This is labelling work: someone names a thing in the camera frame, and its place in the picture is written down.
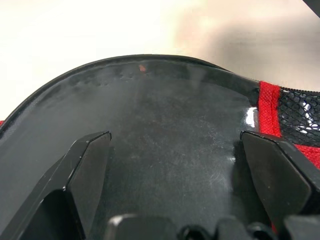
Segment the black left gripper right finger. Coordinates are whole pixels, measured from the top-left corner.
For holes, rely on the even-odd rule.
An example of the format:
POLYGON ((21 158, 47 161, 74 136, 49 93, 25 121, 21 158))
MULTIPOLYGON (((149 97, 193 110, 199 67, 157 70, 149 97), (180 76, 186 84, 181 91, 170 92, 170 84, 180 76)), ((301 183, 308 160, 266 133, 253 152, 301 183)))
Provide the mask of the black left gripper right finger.
POLYGON ((320 170, 290 141, 254 131, 240 134, 252 181, 275 226, 291 215, 320 215, 320 170))

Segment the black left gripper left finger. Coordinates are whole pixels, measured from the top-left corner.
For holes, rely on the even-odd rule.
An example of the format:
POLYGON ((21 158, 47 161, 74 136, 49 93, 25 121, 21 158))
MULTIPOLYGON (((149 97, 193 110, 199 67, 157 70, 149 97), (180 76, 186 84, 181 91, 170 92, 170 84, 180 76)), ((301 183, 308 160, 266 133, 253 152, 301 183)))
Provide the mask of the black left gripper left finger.
POLYGON ((85 240, 100 202, 112 133, 76 140, 40 178, 4 240, 85 240))

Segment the black table tennis paddle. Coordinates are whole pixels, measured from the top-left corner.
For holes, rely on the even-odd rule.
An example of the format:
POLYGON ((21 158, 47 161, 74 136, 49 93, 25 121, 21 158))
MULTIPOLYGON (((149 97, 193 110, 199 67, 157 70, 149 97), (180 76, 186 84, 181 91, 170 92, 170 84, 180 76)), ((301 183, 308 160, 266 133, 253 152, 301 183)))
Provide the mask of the black table tennis paddle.
POLYGON ((88 64, 38 89, 0 132, 0 234, 41 176, 81 137, 110 131, 91 232, 119 214, 212 231, 261 216, 240 133, 253 130, 258 82, 195 63, 88 64))

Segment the black and red paddle case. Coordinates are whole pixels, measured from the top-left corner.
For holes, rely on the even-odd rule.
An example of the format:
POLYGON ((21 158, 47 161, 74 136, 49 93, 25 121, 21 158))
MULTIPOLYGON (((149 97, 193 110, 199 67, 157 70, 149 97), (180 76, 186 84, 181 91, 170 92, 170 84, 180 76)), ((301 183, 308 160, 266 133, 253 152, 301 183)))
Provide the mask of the black and red paddle case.
MULTIPOLYGON (((196 58, 172 55, 113 57, 87 63, 80 67, 102 62, 126 63, 143 60, 192 63, 228 71, 196 58)), ((242 130, 240 135, 243 131, 252 131, 286 139, 320 170, 320 92, 285 88, 264 81, 253 81, 258 83, 257 101, 254 111, 249 114, 254 123, 254 129, 242 130)), ((0 121, 0 133, 6 126, 7 120, 13 118, 16 110, 31 96, 23 101, 6 120, 0 121)), ((271 222, 256 192, 240 136, 239 140, 243 147, 245 163, 261 210, 257 221, 243 223, 235 216, 225 216, 216 222, 213 230, 208 230, 200 224, 189 223, 178 226, 167 216, 123 213, 110 217, 106 221, 102 237, 93 239, 91 233, 99 212, 101 192, 90 233, 84 240, 320 240, 320 214, 289 215, 284 219, 283 225, 274 225, 271 222)))

